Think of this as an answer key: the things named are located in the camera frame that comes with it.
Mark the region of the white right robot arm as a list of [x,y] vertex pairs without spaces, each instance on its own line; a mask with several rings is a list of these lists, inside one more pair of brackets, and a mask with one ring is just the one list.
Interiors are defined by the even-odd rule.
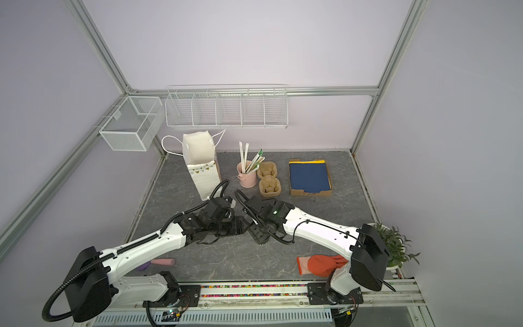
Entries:
[[301,237],[348,261],[343,267],[335,268],[324,284],[308,285],[312,305],[359,305],[363,303],[362,288],[379,292],[386,286],[394,290],[384,281],[390,251],[373,226],[342,226],[277,199],[262,200],[253,196],[244,201],[238,195],[237,200],[264,236],[284,244],[292,244],[295,238]]

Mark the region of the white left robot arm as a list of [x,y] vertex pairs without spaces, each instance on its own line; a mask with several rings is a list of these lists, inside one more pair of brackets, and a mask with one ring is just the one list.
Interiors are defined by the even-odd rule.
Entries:
[[86,322],[113,305],[141,302],[144,307],[188,307],[184,294],[170,272],[159,272],[136,281],[125,276],[167,252],[202,243],[208,235],[218,241],[246,233],[250,223],[237,215],[230,196],[211,198],[171,217],[156,232],[116,248],[82,250],[64,282],[42,309],[46,322],[73,318]]

